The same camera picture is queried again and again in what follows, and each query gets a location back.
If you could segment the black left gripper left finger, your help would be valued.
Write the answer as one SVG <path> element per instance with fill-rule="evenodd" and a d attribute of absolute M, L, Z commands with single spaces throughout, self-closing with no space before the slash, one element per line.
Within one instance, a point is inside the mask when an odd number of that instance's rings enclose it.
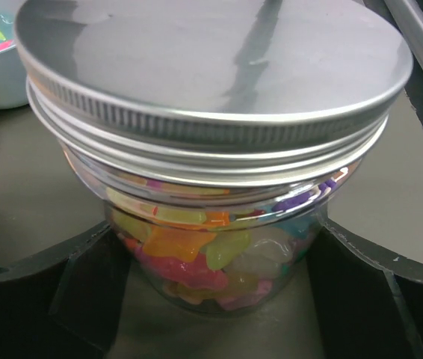
<path fill-rule="evenodd" d="M 131 257 L 105 223 L 0 268 L 0 358 L 105 358 Z"/>

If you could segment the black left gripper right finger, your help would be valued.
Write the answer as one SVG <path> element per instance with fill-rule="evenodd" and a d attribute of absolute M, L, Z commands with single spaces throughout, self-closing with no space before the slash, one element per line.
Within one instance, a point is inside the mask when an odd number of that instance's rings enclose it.
<path fill-rule="evenodd" d="M 423 264 L 321 222 L 306 264 L 326 358 L 423 358 Z"/>

